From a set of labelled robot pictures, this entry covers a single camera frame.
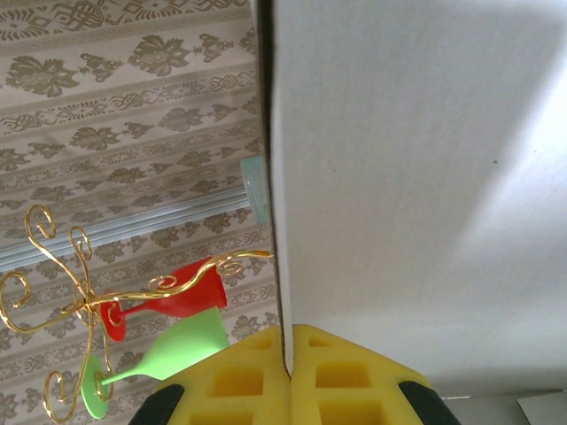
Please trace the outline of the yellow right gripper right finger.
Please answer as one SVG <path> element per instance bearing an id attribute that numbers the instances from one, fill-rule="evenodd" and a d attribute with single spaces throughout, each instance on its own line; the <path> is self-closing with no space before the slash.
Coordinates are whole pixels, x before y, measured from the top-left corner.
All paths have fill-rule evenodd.
<path id="1" fill-rule="evenodd" d="M 293 337 L 292 424 L 459 422 L 415 370 L 310 325 L 295 325 Z"/>

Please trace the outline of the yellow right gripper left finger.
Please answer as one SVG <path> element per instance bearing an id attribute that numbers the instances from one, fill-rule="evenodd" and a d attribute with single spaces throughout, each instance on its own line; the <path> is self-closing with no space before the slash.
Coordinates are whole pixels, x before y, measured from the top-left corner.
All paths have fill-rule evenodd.
<path id="1" fill-rule="evenodd" d="M 160 382 L 129 422 L 289 424 L 290 382 L 275 325 Z"/>

